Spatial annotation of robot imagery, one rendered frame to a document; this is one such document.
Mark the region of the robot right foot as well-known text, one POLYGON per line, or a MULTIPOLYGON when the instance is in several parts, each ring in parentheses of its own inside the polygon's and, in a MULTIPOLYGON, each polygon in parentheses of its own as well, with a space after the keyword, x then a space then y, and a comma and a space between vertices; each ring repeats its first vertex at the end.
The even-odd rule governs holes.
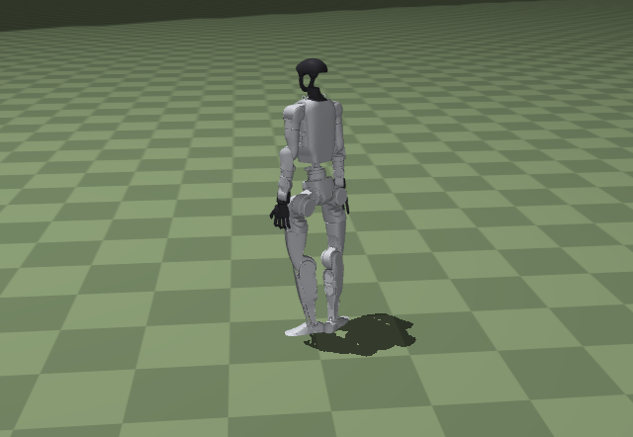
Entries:
POLYGON ((348 316, 339 316, 337 322, 332 322, 332 318, 330 318, 330 321, 327 321, 324 324, 324 331, 323 332, 325 332, 325 333, 333 333, 339 327, 343 326, 346 322, 348 322, 348 320, 349 320, 348 316))

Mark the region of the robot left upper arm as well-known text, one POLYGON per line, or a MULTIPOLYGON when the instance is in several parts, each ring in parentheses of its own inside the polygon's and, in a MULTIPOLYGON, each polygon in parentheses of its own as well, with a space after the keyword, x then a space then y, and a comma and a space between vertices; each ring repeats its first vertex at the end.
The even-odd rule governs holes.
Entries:
POLYGON ((287 141, 287 146, 284 148, 289 148, 292 151, 293 161, 298 156, 300 138, 299 129, 300 123, 305 116, 305 106, 305 104, 290 105, 287 106, 283 112, 283 119, 285 122, 285 140, 287 141))

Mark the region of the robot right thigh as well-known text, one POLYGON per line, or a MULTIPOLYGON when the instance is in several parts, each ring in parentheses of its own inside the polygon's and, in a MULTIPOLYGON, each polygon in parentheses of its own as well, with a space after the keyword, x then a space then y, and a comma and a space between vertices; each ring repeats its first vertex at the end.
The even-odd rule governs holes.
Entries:
POLYGON ((335 251, 343 254, 346 213, 341 207, 347 200, 347 192, 344 188, 334 185, 335 197, 332 201, 321 205, 323 220, 325 221, 328 247, 320 256, 322 265, 332 269, 331 258, 335 251))

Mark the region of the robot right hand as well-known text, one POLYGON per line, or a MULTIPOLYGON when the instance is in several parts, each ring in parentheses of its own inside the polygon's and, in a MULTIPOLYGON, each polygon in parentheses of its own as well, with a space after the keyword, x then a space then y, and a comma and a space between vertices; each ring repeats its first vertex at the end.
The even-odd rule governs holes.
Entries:
MULTIPOLYGON (((335 180, 333 179, 333 181, 334 181, 334 185, 335 185, 335 180)), ((341 187, 341 188, 346 189, 346 187, 345 187, 345 179, 344 179, 344 187, 341 187)), ((345 205, 346 205, 347 214, 349 215, 349 207, 348 207, 348 202, 347 201, 348 201, 348 198, 347 198, 347 200, 345 202, 345 205)), ((345 210, 344 205, 342 205, 342 208, 345 210)))

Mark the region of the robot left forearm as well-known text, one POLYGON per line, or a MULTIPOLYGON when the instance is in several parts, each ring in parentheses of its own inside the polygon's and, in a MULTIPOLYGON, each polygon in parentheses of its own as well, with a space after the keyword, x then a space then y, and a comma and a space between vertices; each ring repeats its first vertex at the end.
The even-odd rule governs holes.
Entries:
POLYGON ((283 148, 280 151, 280 181, 278 183, 278 200, 287 201, 288 192, 291 193, 293 187, 293 174, 296 166, 293 164, 292 151, 289 148, 283 148))

